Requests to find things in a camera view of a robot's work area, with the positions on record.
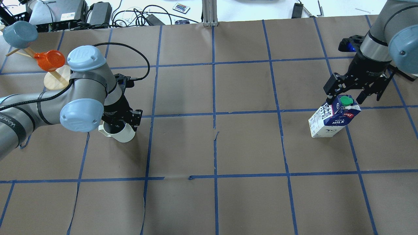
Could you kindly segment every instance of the blue cup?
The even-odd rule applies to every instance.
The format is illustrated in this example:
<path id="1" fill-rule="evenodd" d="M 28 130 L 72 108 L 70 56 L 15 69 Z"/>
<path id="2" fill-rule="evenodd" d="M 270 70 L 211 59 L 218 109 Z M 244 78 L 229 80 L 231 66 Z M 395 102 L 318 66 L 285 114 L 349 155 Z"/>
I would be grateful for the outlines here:
<path id="1" fill-rule="evenodd" d="M 36 26 L 26 21 L 17 21 L 4 29 L 3 37 L 12 47 L 25 49 L 36 41 L 38 31 Z"/>

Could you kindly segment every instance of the table surface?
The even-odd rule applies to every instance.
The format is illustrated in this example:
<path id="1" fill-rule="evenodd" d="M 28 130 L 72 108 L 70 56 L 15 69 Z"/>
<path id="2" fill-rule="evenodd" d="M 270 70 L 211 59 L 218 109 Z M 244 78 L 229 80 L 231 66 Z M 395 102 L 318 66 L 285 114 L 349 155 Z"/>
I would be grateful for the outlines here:
<path id="1" fill-rule="evenodd" d="M 324 83 L 354 56 L 339 41 L 375 19 L 41 33 L 35 51 L 144 53 L 151 72 L 126 91 L 144 117 L 128 143 L 37 129 L 0 162 L 0 234 L 65 234 L 77 192 L 71 234 L 139 234 L 144 208 L 147 235 L 415 233 L 417 82 L 395 76 L 332 138 L 309 131 Z M 0 97 L 41 92 L 45 73 L 10 50 L 0 37 Z M 100 50 L 115 74 L 146 72 L 133 51 Z"/>

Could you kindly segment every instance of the blue tape grid line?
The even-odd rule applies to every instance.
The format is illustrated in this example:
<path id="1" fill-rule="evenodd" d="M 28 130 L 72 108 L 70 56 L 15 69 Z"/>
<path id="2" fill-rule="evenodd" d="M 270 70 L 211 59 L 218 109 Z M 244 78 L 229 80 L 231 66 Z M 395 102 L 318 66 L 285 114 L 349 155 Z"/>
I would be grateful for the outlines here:
<path id="1" fill-rule="evenodd" d="M 58 47 L 56 48 L 57 51 L 61 48 L 62 40 L 64 39 L 65 31 L 62 31 L 61 38 L 59 39 Z"/>
<path id="2" fill-rule="evenodd" d="M 353 140 L 351 138 L 350 130 L 348 129 L 348 126 L 346 126 L 345 129 L 347 131 L 348 140 L 350 142 L 351 152 L 353 153 L 354 163 L 356 164 L 356 169 L 357 169 L 357 173 L 358 173 L 358 176 L 359 176 L 360 185 L 362 187 L 364 201 L 366 202 L 367 212 L 369 213 L 370 222 L 372 224 L 373 233 L 375 235 L 377 235 L 378 233 L 377 233 L 377 229 L 376 229 L 375 220 L 373 219 L 372 209 L 370 208 L 370 203 L 369 203 L 369 199 L 367 197 L 366 187 L 364 186 L 363 176 L 362 176 L 362 173 L 360 171 L 359 163 L 357 161 L 357 155 L 356 155 L 356 151 L 354 149 Z"/>
<path id="3" fill-rule="evenodd" d="M 12 46 L 10 46 L 9 51 L 8 51 L 7 53 L 10 53 L 10 52 L 12 51 L 12 48 L 13 48 L 13 47 L 12 47 Z M 7 58 L 8 58 L 8 56 L 7 56 L 6 58 L 4 58 L 3 64 L 2 64 L 2 66 L 1 66 L 1 68 L 0 68 L 0 75 L 2 75 L 2 72 L 3 72 L 4 66 L 6 65 Z"/>
<path id="4" fill-rule="evenodd" d="M 269 53 L 269 60 L 261 60 L 261 61 L 232 61 L 232 62 L 215 62 L 215 54 L 214 54 L 214 28 L 212 27 L 212 63 L 198 63 L 198 64 L 170 64 L 170 65 L 159 65 L 159 54 L 160 54 L 160 48 L 161 48 L 161 34 L 162 34 L 162 27 L 160 27 L 160 36 L 159 36 L 159 42 L 158 42 L 158 55 L 157 55 L 157 65 L 155 66 L 151 66 L 151 67 L 155 67 L 156 68 L 156 78 L 155 78 L 155 86 L 154 86 L 154 99 L 153 99 L 153 112 L 151 116 L 144 116 L 144 118 L 152 118 L 151 120 L 151 128 L 150 128 L 150 140 L 149 140 L 149 144 L 148 144 L 148 156 L 147 156 L 147 168 L 146 168 L 146 177 L 134 177 L 134 178 L 106 178 L 106 179 L 81 179 L 81 175 L 82 175 L 82 170 L 83 170 L 83 166 L 84 166 L 84 161 L 85 161 L 85 153 L 87 150 L 87 143 L 86 143 L 86 148 L 85 148 L 85 153 L 83 156 L 83 160 L 82 160 L 82 165 L 80 168 L 80 173 L 79 173 L 79 178 L 78 179 L 53 179 L 53 180 L 13 180 L 13 181 L 0 181 L 0 184 L 11 184 L 11 189 L 8 195 L 8 199 L 6 201 L 6 205 L 4 207 L 3 210 L 3 214 L 2 217 L 0 219 L 0 227 L 1 227 L 1 223 L 3 222 L 3 218 L 7 209 L 7 205 L 9 203 L 13 188 L 15 184 L 26 184 L 26 183 L 56 183 L 56 182 L 77 182 L 77 189 L 79 188 L 79 184 L 80 182 L 104 182 L 104 181 L 145 181 L 145 186 L 144 186 L 144 202 L 146 200 L 146 190 L 147 190 L 147 185 L 148 185 L 148 181 L 149 180 L 164 180 L 164 177 L 148 177 L 149 175 L 149 165 L 150 165 L 150 151 L 151 151 L 151 142 L 152 142 L 152 131 L 153 131 L 153 121 L 154 118 L 157 117 L 175 117 L 175 116 L 199 116 L 199 115 L 213 115 L 214 116 L 214 127 L 216 127 L 216 122 L 215 122 L 215 118 L 216 115 L 233 115 L 233 114 L 251 114 L 251 113 L 273 113 L 273 112 L 277 112 L 278 113 L 278 118 L 279 118 L 279 128 L 280 128 L 280 134 L 281 134 L 281 141 L 282 141 L 282 146 L 284 148 L 284 144 L 283 144 L 283 130 L 282 130 L 282 126 L 281 126 L 281 117 L 280 117 L 280 113 L 281 112 L 306 112 L 306 111 L 315 111 L 316 109 L 294 109 L 294 110 L 280 110 L 279 105 L 278 105 L 278 100 L 277 100 L 277 93 L 276 93 L 276 89 L 275 89 L 275 80 L 274 80 L 274 72 L 273 72 L 273 67 L 272 67 L 272 62 L 276 62 L 276 61 L 302 61 L 302 60 L 321 60 L 321 59 L 325 59 L 327 61 L 327 66 L 328 69 L 330 70 L 331 73 L 331 68 L 329 65 L 329 59 L 352 59 L 352 56 L 346 56 L 346 57 L 327 57 L 327 54 L 325 52 L 325 47 L 319 32 L 319 28 L 317 26 L 316 20 L 313 19 L 316 25 L 316 29 L 317 32 L 319 34 L 319 38 L 320 38 L 320 42 L 321 42 L 321 46 L 324 50 L 324 58 L 302 58 L 302 59 L 271 59 L 271 54 L 270 54 L 270 48 L 268 45 L 268 37 L 267 37 L 267 31 L 265 28 L 265 23 L 263 22 L 263 28 L 264 28 L 264 32 L 265 32 L 265 38 L 266 38 L 266 44 L 267 44 L 267 48 L 268 48 L 268 53 Z M 109 41 L 111 40 L 111 36 L 112 36 L 112 30 L 110 32 L 109 35 Z M 61 35 L 61 39 L 59 42 L 59 46 L 58 49 L 61 46 L 62 40 L 64 38 L 64 32 Z M 214 70 L 214 66 L 216 64 L 243 64 L 243 63 L 263 63 L 263 62 L 269 62 L 270 63 L 270 71 L 272 74 L 272 83 L 273 83 L 273 87 L 274 87 L 274 95 L 275 95 L 275 100 L 276 100 L 276 106 L 277 106 L 277 110 L 264 110 L 264 111 L 244 111 L 244 112 L 216 112 L 215 110 L 215 70 Z M 3 62 L 2 68 L 0 70 L 0 74 L 1 71 L 3 70 L 3 67 L 6 63 L 6 59 Z M 192 113 L 192 114 L 172 114 L 172 115 L 155 115 L 155 99 L 156 99 L 156 89 L 157 89 L 157 77 L 158 77 L 158 67 L 171 67 L 171 66 L 199 66 L 199 65 L 212 65 L 212 72 L 213 72 L 213 113 Z M 146 66 L 128 66 L 128 67 L 115 67 L 112 69 L 130 69 L 130 68 L 145 68 Z M 33 73 L 45 73 L 43 71 L 40 72 L 16 72 L 16 73 L 4 73 L 4 74 L 33 74 Z M 395 87 L 398 91 L 398 94 L 403 102 L 403 106 L 388 106 L 388 107 L 362 107 L 363 109 L 387 109 L 387 108 L 405 108 L 407 113 L 408 113 L 408 117 L 411 121 L 411 124 L 413 125 L 415 134 L 417 134 L 416 132 L 416 128 L 413 124 L 413 121 L 411 119 L 411 116 L 408 112 L 408 107 L 412 107 L 412 108 L 416 108 L 418 107 L 418 105 L 406 105 L 405 101 L 402 98 L 402 95 L 399 91 L 399 88 L 397 87 L 395 81 L 394 81 Z M 216 161 L 216 155 L 217 155 L 217 151 L 216 151 L 216 138 L 214 140 L 214 166 L 215 166 L 215 172 L 214 175 L 202 175 L 202 176 L 190 176 L 189 179 L 207 179 L 207 178 L 214 178 L 215 179 L 215 220 L 216 220 L 216 233 L 219 234 L 219 222 L 218 222 L 218 206 L 217 206 L 217 178 L 237 178 L 237 177 L 281 177 L 281 176 L 286 176 L 288 178 L 288 187 L 289 187 L 289 195 L 291 196 L 291 185 L 290 185 L 290 176 L 319 176 L 319 175 L 345 175 L 345 174 L 359 174 L 360 177 L 360 181 L 362 184 L 362 190 L 363 193 L 365 194 L 365 188 L 364 188 L 364 184 L 362 182 L 362 177 L 361 174 L 389 174 L 389 173 L 417 173 L 418 169 L 401 169 L 401 170 L 376 170 L 376 171 L 360 171 L 359 167 L 358 167 L 358 163 L 357 163 L 357 157 L 355 156 L 355 151 L 354 151 L 354 146 L 352 144 L 352 140 L 351 140 L 351 135 L 349 134 L 349 130 L 347 128 L 347 134 L 349 135 L 349 141 L 350 141 L 350 145 L 352 147 L 352 151 L 353 151 L 353 157 L 354 160 L 356 162 L 356 167 L 357 167 L 357 171 L 339 171 L 339 172 L 302 172 L 302 173 L 289 173 L 288 172 L 288 165 L 286 163 L 285 160 L 285 167 L 286 167 L 286 173 L 271 173 L 271 174 L 227 174 L 227 175 L 217 175 L 217 161 Z M 365 200 L 366 200 L 366 205 L 368 207 L 368 211 L 369 214 L 371 216 L 371 221 L 372 224 L 374 225 L 373 222 L 373 218 L 371 215 L 371 211 L 370 211 L 370 206 L 367 200 L 367 195 L 365 194 Z M 294 219 L 294 227 L 295 227 L 295 234 L 297 234 L 297 226 L 296 226 L 296 217 L 294 214 L 294 207 L 293 207 L 293 197 L 291 198 L 291 204 L 292 204 L 292 216 Z"/>
<path id="5" fill-rule="evenodd" d="M 365 15 L 365 17 L 366 17 L 367 24 L 369 25 L 369 28 L 371 28 L 372 24 L 370 23 L 369 16 Z"/>
<path id="6" fill-rule="evenodd" d="M 78 180 L 81 180 L 82 175 L 83 175 L 84 163 L 86 161 L 86 155 L 87 155 L 87 148 L 89 147 L 89 139 L 90 139 L 90 133 L 88 132 L 87 133 L 87 137 L 86 137 L 86 145 L 84 147 L 83 157 L 82 157 L 82 160 L 81 160 L 80 172 L 79 172 Z M 75 202 L 74 202 L 73 215 L 71 217 L 70 225 L 68 226 L 67 235 L 70 235 L 71 226 L 73 225 L 73 219 L 74 219 L 74 215 L 76 213 L 76 207 L 77 207 L 77 200 L 78 200 L 78 193 L 79 193 L 79 191 L 80 191 L 80 181 L 77 182 L 77 193 L 76 193 L 76 199 L 75 199 Z"/>
<path id="7" fill-rule="evenodd" d="M 109 39 L 107 40 L 107 42 L 110 42 L 112 39 L 112 33 L 113 33 L 113 28 L 110 28 L 110 33 L 109 33 Z M 106 52 L 104 54 L 104 57 L 107 58 L 107 53 L 109 52 L 109 46 L 110 45 L 106 45 Z"/>
<path id="8" fill-rule="evenodd" d="M 418 169 L 398 169 L 398 170 L 371 170 L 360 171 L 362 174 L 396 174 L 396 173 L 418 173 Z M 323 171 L 323 172 L 290 172 L 290 176 L 330 176 L 330 175 L 350 175 L 357 174 L 357 171 Z M 225 174 L 217 175 L 218 178 L 247 178 L 247 177 L 281 177 L 287 176 L 286 173 L 261 173 L 261 174 Z M 193 179 L 212 179 L 214 175 L 191 175 Z M 104 179 L 35 179 L 35 180 L 10 180 L 0 181 L 0 184 L 37 184 L 37 183 L 77 183 L 77 182 L 115 182 L 115 181 L 153 181 L 164 180 L 164 177 L 132 177 L 132 178 L 104 178 Z"/>
<path id="9" fill-rule="evenodd" d="M 216 86 L 215 86 L 215 26 L 212 26 L 212 102 L 213 102 L 213 129 L 216 130 Z M 219 210 L 218 210 L 218 160 L 217 139 L 219 132 L 213 140 L 213 164 L 214 164 L 214 206 L 215 206 L 215 234 L 219 235 Z"/>
<path id="10" fill-rule="evenodd" d="M 263 23 L 264 37 L 265 37 L 265 42 L 266 42 L 266 45 L 267 45 L 268 59 L 269 59 L 269 64 L 270 64 L 271 81 L 272 81 L 272 84 L 273 84 L 274 100 L 276 102 L 276 109 L 277 109 L 276 112 L 277 112 L 279 129 L 280 129 L 280 140 L 281 140 L 282 150 L 283 150 L 283 160 L 284 160 L 285 169 L 286 169 L 286 176 L 287 176 L 287 180 L 288 180 L 289 200 L 290 200 L 290 207 L 291 207 L 291 211 L 292 211 L 293 229 L 295 231 L 295 235 L 298 235 L 298 226 L 297 226 L 297 222 L 296 222 L 295 205 L 294 205 L 294 202 L 293 202 L 292 184 L 291 184 L 291 179 L 290 179 L 290 174 L 289 174 L 289 166 L 288 166 L 287 160 L 286 160 L 286 151 L 285 151 L 285 145 L 284 145 L 282 118 L 281 118 L 281 114 L 280 114 L 279 101 L 277 99 L 277 90 L 276 90 L 276 83 L 275 83 L 275 78 L 274 78 L 273 63 L 272 63 L 272 60 L 271 60 L 270 45 L 269 45 L 269 42 L 268 42 L 267 29 L 265 27 L 265 22 L 264 22 L 264 20 L 262 20 L 261 22 Z"/>
<path id="11" fill-rule="evenodd" d="M 401 92 L 400 92 L 400 89 L 399 89 L 398 85 L 396 84 L 396 80 L 395 80 L 395 78 L 394 78 L 394 77 L 392 78 L 392 82 L 393 82 L 393 84 L 394 84 L 394 86 L 395 86 L 396 91 L 398 92 L 399 98 L 400 98 L 400 100 L 401 100 L 401 102 L 402 102 L 402 105 L 403 105 L 402 107 L 405 109 L 406 114 L 408 115 L 408 118 L 409 118 L 409 121 L 410 121 L 410 123 L 411 123 L 412 129 L 414 130 L 414 133 L 415 133 L 415 137 L 418 139 L 418 132 L 417 132 L 417 128 L 416 128 L 416 126 L 415 126 L 414 121 L 412 120 L 411 113 L 409 113 L 408 106 L 406 105 L 406 102 L 405 102 L 405 100 L 403 99 L 403 96 L 402 96 L 402 94 L 401 94 Z"/>
<path id="12" fill-rule="evenodd" d="M 360 171 L 362 174 L 393 174 L 393 173 L 418 173 L 418 169 L 399 169 L 399 170 L 372 170 Z M 324 172 L 295 172 L 289 173 L 290 176 L 333 176 L 333 175 L 353 175 L 357 171 L 324 171 Z M 215 175 L 192 175 L 188 180 L 193 179 L 212 179 Z M 217 178 L 250 178 L 250 177 L 287 177 L 287 173 L 261 173 L 261 174 L 225 174 L 217 175 Z"/>
<path id="13" fill-rule="evenodd" d="M 148 176 L 150 173 L 150 160 L 151 160 L 151 144 L 153 140 L 153 129 L 154 129 L 154 116 L 155 116 L 155 102 L 157 98 L 157 84 L 158 84 L 158 67 L 160 64 L 160 50 L 161 50 L 161 35 L 163 33 L 163 27 L 160 26 L 160 35 L 158 37 L 158 50 L 157 50 L 157 65 L 155 67 L 155 82 L 154 82 L 154 97 L 153 97 L 153 109 L 151 113 L 151 127 L 150 127 L 150 137 L 148 140 L 148 154 L 147 154 L 147 167 L 145 170 L 145 183 L 144 183 L 144 218 L 142 222 L 140 235 L 143 235 L 144 224 L 145 224 L 145 207 L 147 202 L 147 190 L 148 190 Z"/>
<path id="14" fill-rule="evenodd" d="M 313 22 L 315 23 L 315 27 L 316 27 L 316 31 L 318 33 L 319 41 L 321 42 L 321 47 L 322 47 L 322 51 L 324 52 L 325 61 L 326 61 L 326 65 L 328 66 L 329 74 L 331 75 L 332 70 L 331 70 L 331 66 L 329 64 L 328 55 L 326 54 L 324 41 L 322 41 L 321 32 L 319 31 L 318 23 L 316 22 L 315 17 L 313 17 L 312 19 L 313 19 Z"/>
<path id="15" fill-rule="evenodd" d="M 4 205 L 4 208 L 3 208 L 3 213 L 1 214 L 1 218 L 0 218 L 0 228 L 1 228 L 1 225 L 3 224 L 4 215 L 6 214 L 7 206 L 9 205 L 10 198 L 11 198 L 11 196 L 12 196 L 12 192 L 13 192 L 13 188 L 14 188 L 14 187 L 15 187 L 15 184 L 14 184 L 14 183 L 12 183 L 12 185 L 10 186 L 9 195 L 7 196 L 7 199 L 6 199 L 6 204 Z"/>
<path id="16" fill-rule="evenodd" d="M 325 57 L 327 57 L 326 50 L 325 50 L 325 46 L 324 46 L 324 42 L 322 41 L 321 32 L 320 32 L 319 27 L 318 27 L 318 23 L 316 22 L 316 19 L 315 19 L 315 18 L 313 18 L 313 21 L 314 21 L 314 23 L 315 23 L 316 31 L 318 32 L 319 41 L 321 42 L 322 50 L 324 51 L 324 55 L 325 55 Z M 330 75 L 332 75 L 332 70 L 331 70 L 331 66 L 329 65 L 329 61 L 328 61 L 328 59 L 326 60 L 326 63 L 327 63 L 327 65 L 328 65 L 329 74 L 330 74 Z M 366 203 L 366 206 L 367 206 L 367 211 L 368 211 L 368 213 L 369 213 L 370 223 L 372 224 L 373 233 L 376 235 L 376 234 L 377 234 L 377 230 L 376 230 L 375 221 L 374 221 L 374 219 L 373 219 L 372 210 L 370 209 L 370 205 L 369 205 L 369 200 L 368 200 L 368 197 L 367 197 L 366 188 L 365 188 L 365 186 L 364 186 L 362 173 L 361 173 L 361 171 L 360 171 L 360 166 L 359 166 L 359 164 L 358 164 L 358 162 L 357 162 L 357 156 L 356 156 L 356 152 L 355 152 L 355 149 L 354 149 L 353 141 L 352 141 L 352 139 L 351 139 L 350 131 L 349 131 L 349 129 L 348 129 L 348 127 L 347 127 L 347 126 L 346 126 L 346 130 L 347 130 L 348 140 L 349 140 L 349 142 L 350 142 L 351 151 L 352 151 L 353 158 L 354 158 L 354 163 L 355 163 L 356 168 L 357 168 L 357 173 L 358 173 L 358 176 L 359 176 L 360 185 L 361 185 L 361 187 L 362 187 L 363 196 L 364 196 L 364 201 L 365 201 L 365 203 Z"/>

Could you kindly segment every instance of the milk carton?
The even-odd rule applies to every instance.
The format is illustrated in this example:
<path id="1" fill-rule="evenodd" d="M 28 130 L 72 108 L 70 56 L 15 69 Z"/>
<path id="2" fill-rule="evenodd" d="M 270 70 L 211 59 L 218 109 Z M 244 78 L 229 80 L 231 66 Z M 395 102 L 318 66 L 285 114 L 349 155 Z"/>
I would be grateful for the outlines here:
<path id="1" fill-rule="evenodd" d="M 338 95 L 332 104 L 325 102 L 309 119 L 311 136 L 332 137 L 361 111 L 351 95 Z"/>

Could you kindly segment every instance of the wooden disc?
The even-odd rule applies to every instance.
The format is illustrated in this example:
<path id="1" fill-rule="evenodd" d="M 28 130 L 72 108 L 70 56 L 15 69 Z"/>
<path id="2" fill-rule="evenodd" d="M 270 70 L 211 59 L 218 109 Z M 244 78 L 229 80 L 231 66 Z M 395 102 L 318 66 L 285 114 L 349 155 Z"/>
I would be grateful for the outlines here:
<path id="1" fill-rule="evenodd" d="M 48 90 L 61 90 L 68 86 L 70 80 L 70 66 L 64 65 L 56 70 L 61 75 L 60 80 L 51 73 L 47 73 L 43 79 L 43 84 Z"/>

